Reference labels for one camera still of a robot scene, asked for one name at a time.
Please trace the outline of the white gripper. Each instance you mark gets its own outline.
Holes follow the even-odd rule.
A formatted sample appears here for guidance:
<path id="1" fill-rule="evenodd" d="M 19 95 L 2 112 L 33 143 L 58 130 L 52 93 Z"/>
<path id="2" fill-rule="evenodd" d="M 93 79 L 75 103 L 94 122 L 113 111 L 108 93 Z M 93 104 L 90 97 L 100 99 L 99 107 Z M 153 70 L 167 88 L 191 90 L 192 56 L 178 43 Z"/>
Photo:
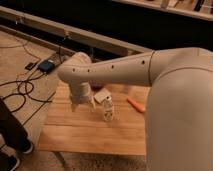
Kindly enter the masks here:
<path id="1" fill-rule="evenodd" d="M 92 101 L 92 90 L 89 83 L 70 84 L 70 98 L 72 100 L 71 109 L 75 112 L 78 104 L 87 103 L 95 110 L 96 104 Z"/>

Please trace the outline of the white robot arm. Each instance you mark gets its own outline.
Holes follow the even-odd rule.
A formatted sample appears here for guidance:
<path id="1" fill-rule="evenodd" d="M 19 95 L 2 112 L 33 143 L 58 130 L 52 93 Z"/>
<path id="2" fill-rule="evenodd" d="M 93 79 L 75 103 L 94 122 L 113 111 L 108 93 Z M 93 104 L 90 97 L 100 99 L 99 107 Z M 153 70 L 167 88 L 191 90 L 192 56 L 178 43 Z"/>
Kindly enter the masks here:
<path id="1" fill-rule="evenodd" d="M 92 83 L 150 88 L 145 113 L 148 171 L 213 171 L 213 52 L 156 50 L 94 63 L 82 52 L 58 69 L 72 106 L 93 99 Z"/>

